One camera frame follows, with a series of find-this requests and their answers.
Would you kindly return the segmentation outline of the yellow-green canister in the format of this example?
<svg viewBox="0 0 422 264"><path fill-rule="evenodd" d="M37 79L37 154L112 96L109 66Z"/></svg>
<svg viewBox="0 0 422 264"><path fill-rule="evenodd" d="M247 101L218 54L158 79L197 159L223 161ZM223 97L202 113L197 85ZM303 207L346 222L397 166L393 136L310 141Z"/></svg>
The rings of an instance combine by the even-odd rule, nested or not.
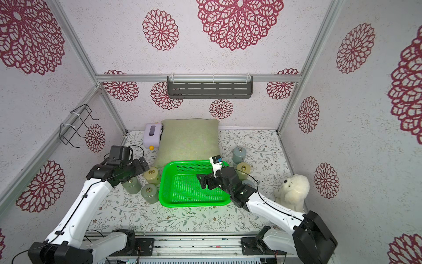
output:
<svg viewBox="0 0 422 264"><path fill-rule="evenodd" d="M161 180L161 174L158 168L151 167L148 171L143 174L148 184L159 185Z"/></svg>

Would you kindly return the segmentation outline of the green canister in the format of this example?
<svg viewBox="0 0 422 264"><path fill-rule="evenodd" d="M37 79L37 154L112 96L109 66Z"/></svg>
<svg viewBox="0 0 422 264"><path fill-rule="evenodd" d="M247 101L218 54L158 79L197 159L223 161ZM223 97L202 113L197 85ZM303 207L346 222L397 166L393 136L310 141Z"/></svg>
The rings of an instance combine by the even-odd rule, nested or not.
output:
<svg viewBox="0 0 422 264"><path fill-rule="evenodd" d="M142 184L138 181L137 177L130 178L122 183L123 188L131 195L139 193L142 189Z"/></svg>

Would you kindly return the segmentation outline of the yellow canister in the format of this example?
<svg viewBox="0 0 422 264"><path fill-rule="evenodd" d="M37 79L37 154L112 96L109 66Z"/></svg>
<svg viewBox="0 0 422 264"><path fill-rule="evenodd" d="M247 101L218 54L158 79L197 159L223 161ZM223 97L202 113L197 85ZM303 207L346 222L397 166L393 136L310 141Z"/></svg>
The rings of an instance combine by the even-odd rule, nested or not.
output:
<svg viewBox="0 0 422 264"><path fill-rule="evenodd" d="M246 180L251 172L251 166L246 162L241 162L236 166L236 173L241 181Z"/></svg>

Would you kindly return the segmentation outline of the green plastic basket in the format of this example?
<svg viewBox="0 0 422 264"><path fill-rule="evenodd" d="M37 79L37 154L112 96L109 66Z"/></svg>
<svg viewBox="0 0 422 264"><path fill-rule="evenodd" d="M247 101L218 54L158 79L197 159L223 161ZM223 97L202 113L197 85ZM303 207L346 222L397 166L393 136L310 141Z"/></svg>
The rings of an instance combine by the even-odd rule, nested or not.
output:
<svg viewBox="0 0 422 264"><path fill-rule="evenodd" d="M229 194L219 188L202 189L198 174L212 173L209 160L175 161L162 171L159 201L168 208L225 206L230 203Z"/></svg>

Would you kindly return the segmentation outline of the grey-green canister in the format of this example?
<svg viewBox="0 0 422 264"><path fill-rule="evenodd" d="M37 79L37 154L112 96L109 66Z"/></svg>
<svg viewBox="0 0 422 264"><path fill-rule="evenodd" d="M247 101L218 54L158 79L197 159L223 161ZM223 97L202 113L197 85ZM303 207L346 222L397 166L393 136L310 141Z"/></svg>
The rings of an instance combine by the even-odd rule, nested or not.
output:
<svg viewBox="0 0 422 264"><path fill-rule="evenodd" d="M141 195L148 204L154 204L159 201L158 188L154 184L146 184L141 189Z"/></svg>

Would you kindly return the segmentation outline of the blue-grey canister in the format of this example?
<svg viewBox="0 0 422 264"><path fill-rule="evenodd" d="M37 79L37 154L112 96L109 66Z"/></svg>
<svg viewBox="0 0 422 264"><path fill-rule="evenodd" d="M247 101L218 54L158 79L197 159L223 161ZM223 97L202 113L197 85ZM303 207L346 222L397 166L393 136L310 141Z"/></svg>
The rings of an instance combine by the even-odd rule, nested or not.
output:
<svg viewBox="0 0 422 264"><path fill-rule="evenodd" d="M232 161L234 164L239 164L245 161L247 150L242 146L236 146L233 150Z"/></svg>

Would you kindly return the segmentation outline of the blue canister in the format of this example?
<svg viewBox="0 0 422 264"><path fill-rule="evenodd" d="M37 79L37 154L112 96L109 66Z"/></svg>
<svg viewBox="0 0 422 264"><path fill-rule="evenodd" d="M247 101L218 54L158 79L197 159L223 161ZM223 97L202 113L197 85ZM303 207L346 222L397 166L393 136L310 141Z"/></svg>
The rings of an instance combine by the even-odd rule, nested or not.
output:
<svg viewBox="0 0 422 264"><path fill-rule="evenodd" d="M256 189L255 183L251 180L246 179L246 180L243 180L242 183L246 186L249 186L249 187Z"/></svg>

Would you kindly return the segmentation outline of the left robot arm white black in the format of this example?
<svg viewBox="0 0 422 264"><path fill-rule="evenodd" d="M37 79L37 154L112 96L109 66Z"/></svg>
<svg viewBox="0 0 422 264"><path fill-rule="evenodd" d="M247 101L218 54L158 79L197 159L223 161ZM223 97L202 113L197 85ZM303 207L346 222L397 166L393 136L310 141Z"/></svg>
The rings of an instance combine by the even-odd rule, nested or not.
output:
<svg viewBox="0 0 422 264"><path fill-rule="evenodd" d="M112 146L109 156L91 168L81 193L44 242L34 242L27 255L33 264L96 264L119 252L136 252L134 231L117 229L83 245L96 210L111 190L149 170L144 157L134 158L131 147Z"/></svg>

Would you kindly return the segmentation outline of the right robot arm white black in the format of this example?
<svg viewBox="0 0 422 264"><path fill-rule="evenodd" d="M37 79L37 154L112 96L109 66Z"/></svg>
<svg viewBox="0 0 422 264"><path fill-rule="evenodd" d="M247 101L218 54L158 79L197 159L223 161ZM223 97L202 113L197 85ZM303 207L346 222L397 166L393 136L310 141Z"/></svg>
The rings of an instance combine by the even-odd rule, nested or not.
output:
<svg viewBox="0 0 422 264"><path fill-rule="evenodd" d="M282 229L264 227L256 236L260 251L296 254L304 264L327 264L338 242L323 219L315 212L292 211L261 195L240 181L233 167L222 167L210 174L198 174L202 189L219 188L239 208L264 217Z"/></svg>

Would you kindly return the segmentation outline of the lilac toaster toy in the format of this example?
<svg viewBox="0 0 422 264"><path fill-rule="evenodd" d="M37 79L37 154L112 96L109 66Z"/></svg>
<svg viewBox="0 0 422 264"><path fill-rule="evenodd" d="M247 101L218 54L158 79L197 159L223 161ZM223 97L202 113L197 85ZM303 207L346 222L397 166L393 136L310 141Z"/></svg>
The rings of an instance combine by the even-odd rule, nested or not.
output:
<svg viewBox="0 0 422 264"><path fill-rule="evenodd" d="M150 150L158 149L163 132L162 123L147 123L144 131L143 143Z"/></svg>

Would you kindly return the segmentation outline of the green linen cushion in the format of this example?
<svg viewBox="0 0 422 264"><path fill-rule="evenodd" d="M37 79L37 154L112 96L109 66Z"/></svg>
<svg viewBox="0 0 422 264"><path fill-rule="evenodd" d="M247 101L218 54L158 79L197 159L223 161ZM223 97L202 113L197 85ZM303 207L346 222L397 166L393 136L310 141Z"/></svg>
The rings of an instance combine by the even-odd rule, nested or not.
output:
<svg viewBox="0 0 422 264"><path fill-rule="evenodd" d="M217 119L165 119L154 166L220 155Z"/></svg>

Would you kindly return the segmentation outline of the white plush dog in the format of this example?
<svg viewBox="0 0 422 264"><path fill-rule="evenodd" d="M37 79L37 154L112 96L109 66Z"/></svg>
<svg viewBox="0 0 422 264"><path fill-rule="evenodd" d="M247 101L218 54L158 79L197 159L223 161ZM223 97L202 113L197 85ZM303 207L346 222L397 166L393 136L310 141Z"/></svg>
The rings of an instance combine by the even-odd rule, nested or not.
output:
<svg viewBox="0 0 422 264"><path fill-rule="evenodd" d="M295 174L285 179L281 187L275 191L275 202L293 211L302 212L309 190L308 178Z"/></svg>

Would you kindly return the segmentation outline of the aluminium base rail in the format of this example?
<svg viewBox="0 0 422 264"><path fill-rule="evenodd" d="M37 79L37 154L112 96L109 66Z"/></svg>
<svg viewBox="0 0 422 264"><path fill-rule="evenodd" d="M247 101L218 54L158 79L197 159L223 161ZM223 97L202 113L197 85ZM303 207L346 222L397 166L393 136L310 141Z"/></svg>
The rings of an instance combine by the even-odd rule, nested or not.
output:
<svg viewBox="0 0 422 264"><path fill-rule="evenodd" d="M241 238L256 237L259 232L254 233L217 233L217 234L158 234L158 233L135 233L135 238L154 238L155 247L152 256L123 256L108 259L129 261L139 260L141 263L151 261L164 261L171 263L216 263L221 264L227 261L240 263L248 258L252 262L263 259L276 259L287 263L304 264L296 254L286 255L251 255L242 254Z"/></svg>

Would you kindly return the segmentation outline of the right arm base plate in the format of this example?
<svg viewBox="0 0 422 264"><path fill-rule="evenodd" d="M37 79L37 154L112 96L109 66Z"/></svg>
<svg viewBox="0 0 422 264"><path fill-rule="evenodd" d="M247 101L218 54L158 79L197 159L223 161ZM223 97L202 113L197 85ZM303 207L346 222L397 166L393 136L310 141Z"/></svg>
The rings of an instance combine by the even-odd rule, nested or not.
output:
<svg viewBox="0 0 422 264"><path fill-rule="evenodd" d="M263 244L262 241L258 241L255 237L242 237L241 238L241 249L242 254L246 256L251 255L286 255L287 253L279 250L270 250Z"/></svg>

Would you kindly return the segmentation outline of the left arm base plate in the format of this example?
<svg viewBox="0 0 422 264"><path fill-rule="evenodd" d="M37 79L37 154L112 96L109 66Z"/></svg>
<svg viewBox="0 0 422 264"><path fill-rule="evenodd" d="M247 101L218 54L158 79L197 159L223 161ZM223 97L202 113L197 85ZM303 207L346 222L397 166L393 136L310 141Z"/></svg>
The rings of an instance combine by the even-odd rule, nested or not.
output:
<svg viewBox="0 0 422 264"><path fill-rule="evenodd" d="M112 257L152 256L154 247L155 247L154 238L136 238L135 243L133 243L130 249L117 251L111 256Z"/></svg>

